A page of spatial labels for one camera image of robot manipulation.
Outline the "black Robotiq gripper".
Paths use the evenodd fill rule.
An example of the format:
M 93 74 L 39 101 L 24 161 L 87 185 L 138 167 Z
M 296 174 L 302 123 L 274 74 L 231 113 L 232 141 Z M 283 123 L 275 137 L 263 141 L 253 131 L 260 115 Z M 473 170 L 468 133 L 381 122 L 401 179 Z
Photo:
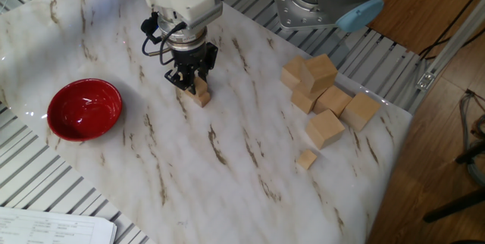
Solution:
M 210 42 L 190 50 L 173 50 L 174 65 L 176 68 L 192 66 L 199 69 L 199 77 L 206 80 L 208 72 L 214 68 L 217 52 L 218 47 Z M 164 77 L 178 89 L 196 91 L 193 68 L 169 70 Z

